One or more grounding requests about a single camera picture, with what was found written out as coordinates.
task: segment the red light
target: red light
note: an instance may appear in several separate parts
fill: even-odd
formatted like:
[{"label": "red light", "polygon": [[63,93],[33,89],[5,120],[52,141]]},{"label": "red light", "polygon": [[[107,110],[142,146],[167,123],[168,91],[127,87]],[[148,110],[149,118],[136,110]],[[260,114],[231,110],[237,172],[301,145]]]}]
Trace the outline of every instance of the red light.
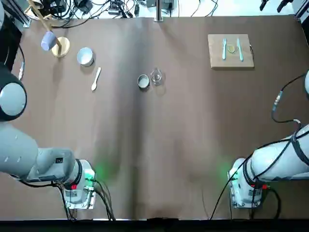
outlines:
[{"label": "red light", "polygon": [[267,185],[262,185],[262,189],[267,189]]}]

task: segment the white floor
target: white floor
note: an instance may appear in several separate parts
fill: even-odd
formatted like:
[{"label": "white floor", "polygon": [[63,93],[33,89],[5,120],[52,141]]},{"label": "white floor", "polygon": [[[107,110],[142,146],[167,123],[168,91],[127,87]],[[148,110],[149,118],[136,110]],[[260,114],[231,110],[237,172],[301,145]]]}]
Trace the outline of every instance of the white floor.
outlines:
[{"label": "white floor", "polygon": [[[103,4],[106,0],[92,0],[93,3]],[[134,0],[125,0],[129,9],[131,9],[132,14],[134,14]],[[174,0],[174,10],[172,12],[172,17],[178,17],[178,1],[179,1],[179,15],[180,17],[190,17],[193,12],[198,7],[198,0]],[[270,0],[263,11],[260,11],[261,0],[218,0],[218,8],[214,12],[213,16],[251,16],[251,15],[290,15],[293,14],[293,8],[290,3],[285,6],[280,13],[277,13],[277,7],[279,6],[281,0]],[[98,5],[93,5],[89,14],[83,15],[83,13],[78,10],[74,18],[87,19],[91,15],[97,15],[102,10],[109,7],[109,3],[103,8]],[[201,4],[194,14],[194,17],[206,16],[212,11],[215,6],[214,2],[211,0],[201,0]],[[147,8],[140,5],[139,17],[155,17],[156,8]],[[162,16],[169,17],[169,15],[162,13]],[[99,18],[113,18],[114,15],[108,14],[108,12],[102,13]]]}]

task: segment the small bowl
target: small bowl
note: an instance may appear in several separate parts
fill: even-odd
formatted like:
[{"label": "small bowl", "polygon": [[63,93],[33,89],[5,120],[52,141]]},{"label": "small bowl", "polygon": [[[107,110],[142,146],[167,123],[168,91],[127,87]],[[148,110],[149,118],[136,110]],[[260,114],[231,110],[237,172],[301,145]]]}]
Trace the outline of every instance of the small bowl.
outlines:
[{"label": "small bowl", "polygon": [[93,63],[93,52],[89,47],[83,47],[77,53],[77,61],[80,65],[89,67]]},{"label": "small bowl", "polygon": [[149,78],[147,75],[142,74],[137,79],[137,84],[139,85],[140,89],[146,89],[149,86]]}]

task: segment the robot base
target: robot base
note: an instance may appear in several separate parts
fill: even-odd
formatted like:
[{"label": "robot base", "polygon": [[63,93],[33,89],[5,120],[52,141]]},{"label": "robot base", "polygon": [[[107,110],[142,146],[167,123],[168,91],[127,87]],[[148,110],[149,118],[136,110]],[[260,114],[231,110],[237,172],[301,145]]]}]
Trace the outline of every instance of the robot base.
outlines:
[{"label": "robot base", "polygon": [[95,179],[96,174],[88,161],[80,159],[82,165],[82,177],[75,189],[64,190],[64,198],[69,209],[93,209],[96,193],[95,182],[87,179]]},{"label": "robot base", "polygon": [[[230,177],[234,174],[234,172],[236,171],[237,168],[232,168],[229,172],[227,172],[227,179],[229,180]],[[244,201],[242,196],[241,196],[241,192],[240,192],[240,181],[239,181],[239,175],[238,173],[236,173],[234,175],[234,179],[231,180],[228,183],[229,186],[229,194],[230,194],[230,198],[231,198],[231,204],[234,208],[251,208],[253,206],[253,208],[256,208],[260,205],[261,201],[255,201],[253,204],[251,201]]]}]

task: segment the wooden stick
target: wooden stick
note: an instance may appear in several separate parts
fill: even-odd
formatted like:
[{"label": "wooden stick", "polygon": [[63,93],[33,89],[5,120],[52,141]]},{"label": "wooden stick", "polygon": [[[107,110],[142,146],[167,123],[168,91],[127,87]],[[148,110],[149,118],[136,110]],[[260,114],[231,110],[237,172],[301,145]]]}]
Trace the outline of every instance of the wooden stick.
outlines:
[{"label": "wooden stick", "polygon": [[46,21],[43,18],[43,15],[41,14],[41,12],[39,11],[39,9],[36,7],[36,5],[34,4],[34,2],[32,0],[28,0],[29,5],[32,7],[32,9],[34,10],[35,14],[37,15],[37,17],[39,18],[39,20],[42,22],[43,26],[45,27],[45,29],[47,31],[52,31],[52,28],[50,25],[48,25],[46,23]]},{"label": "wooden stick", "polygon": [[48,14],[47,16],[45,16],[43,19],[44,20],[47,20],[48,18],[51,18],[52,17],[52,15],[51,14]]},{"label": "wooden stick", "polygon": [[24,13],[27,14],[27,12],[31,9],[31,6],[29,6],[25,11]]},{"label": "wooden stick", "polygon": [[[39,9],[36,7],[36,5],[34,4],[34,2],[32,0],[28,0],[29,5],[31,6],[31,8],[34,10],[35,14],[37,15],[37,17],[39,18],[39,20],[41,21],[41,23],[43,24],[43,26],[45,27],[45,29],[47,31],[52,31],[52,27],[50,26],[49,23],[47,23],[44,20],[43,15],[41,14],[41,12],[39,11]],[[56,38],[56,44],[59,47],[59,50],[61,50],[61,43],[58,40],[58,38]]]}]

